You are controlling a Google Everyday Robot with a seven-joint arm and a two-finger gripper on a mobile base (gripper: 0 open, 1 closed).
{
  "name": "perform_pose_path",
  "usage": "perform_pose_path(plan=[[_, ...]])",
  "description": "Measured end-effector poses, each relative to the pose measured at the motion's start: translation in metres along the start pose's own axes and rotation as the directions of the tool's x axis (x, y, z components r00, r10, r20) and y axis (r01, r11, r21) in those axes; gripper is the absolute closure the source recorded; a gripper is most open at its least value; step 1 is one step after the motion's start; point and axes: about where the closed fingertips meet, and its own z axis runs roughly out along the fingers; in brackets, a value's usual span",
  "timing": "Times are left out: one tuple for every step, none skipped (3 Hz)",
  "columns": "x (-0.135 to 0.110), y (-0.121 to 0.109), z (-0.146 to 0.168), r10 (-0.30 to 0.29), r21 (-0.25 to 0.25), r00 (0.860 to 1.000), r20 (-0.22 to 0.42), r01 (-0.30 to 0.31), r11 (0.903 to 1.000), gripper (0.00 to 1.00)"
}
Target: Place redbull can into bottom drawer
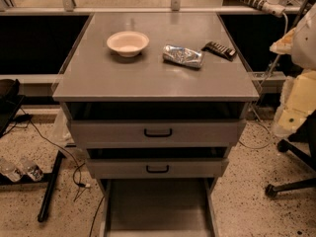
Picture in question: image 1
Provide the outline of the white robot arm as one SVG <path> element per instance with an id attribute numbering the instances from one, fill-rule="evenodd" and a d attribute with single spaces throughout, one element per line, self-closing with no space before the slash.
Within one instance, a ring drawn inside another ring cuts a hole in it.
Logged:
<path id="1" fill-rule="evenodd" d="M 292 63 L 303 69 L 296 78 L 286 78 L 274 117 L 273 134 L 286 138 L 316 110 L 316 5 L 270 51 L 289 54 Z"/>

